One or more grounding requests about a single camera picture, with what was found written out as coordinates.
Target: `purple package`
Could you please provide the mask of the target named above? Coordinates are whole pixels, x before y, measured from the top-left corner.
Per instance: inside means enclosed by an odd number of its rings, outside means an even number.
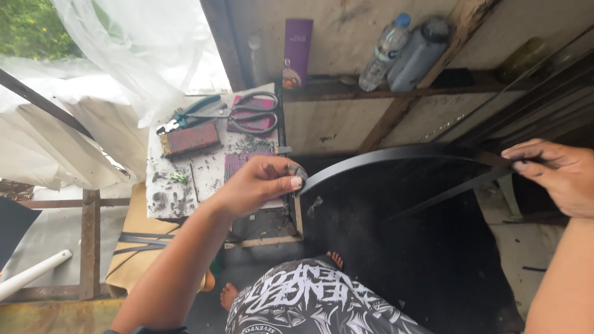
[[[307,62],[314,20],[288,18],[285,23],[285,67],[283,88],[300,88],[307,84]]]

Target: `small green object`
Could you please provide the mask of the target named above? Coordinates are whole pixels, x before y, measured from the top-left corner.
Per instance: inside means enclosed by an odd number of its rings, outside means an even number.
[[[187,177],[181,175],[178,172],[171,172],[171,174],[169,175],[169,177],[172,178],[172,179],[174,179],[174,180],[177,180],[177,181],[179,181],[181,183],[185,183],[188,180]]]

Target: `scissor handle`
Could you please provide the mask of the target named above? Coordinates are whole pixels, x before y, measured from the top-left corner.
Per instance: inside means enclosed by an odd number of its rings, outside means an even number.
[[[255,121],[256,119],[264,119],[264,118],[268,118],[268,117],[274,118],[274,122],[272,123],[272,125],[270,127],[267,127],[262,130],[248,129],[237,122],[237,121]],[[242,116],[242,117],[231,116],[231,117],[229,117],[229,120],[231,121],[231,124],[233,124],[233,126],[235,126],[239,130],[239,132],[247,133],[247,134],[268,134],[268,133],[271,133],[272,131],[274,131],[274,129],[276,129],[276,127],[279,126],[279,117],[272,111],[260,112],[258,114],[254,114],[254,115],[250,115],[250,116]]]
[[[256,96],[271,97],[272,101],[273,101],[272,106],[269,108],[263,108],[263,107],[259,107],[259,106],[249,106],[249,105],[243,104],[247,100],[250,100],[252,97],[256,97]],[[239,100],[237,100],[237,102],[235,102],[233,109],[234,110],[247,110],[247,111],[272,111],[276,108],[276,106],[278,104],[279,104],[279,98],[270,92],[253,92],[253,93],[243,95]]]

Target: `plastic water bottle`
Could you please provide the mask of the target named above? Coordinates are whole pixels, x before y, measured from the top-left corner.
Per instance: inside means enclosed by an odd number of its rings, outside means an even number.
[[[446,51],[449,37],[450,26],[439,16],[430,17],[413,29],[388,72],[390,90],[408,92],[415,88]]]
[[[359,87],[362,90],[371,92],[380,84],[392,60],[408,40],[409,24],[410,16],[403,12],[381,32],[380,39],[375,46],[374,56],[359,77]]]

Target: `left hand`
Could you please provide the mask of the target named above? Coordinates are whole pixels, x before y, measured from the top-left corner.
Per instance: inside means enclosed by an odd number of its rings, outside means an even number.
[[[233,218],[258,210],[267,200],[301,189],[296,162],[281,156],[256,155],[209,199]]]

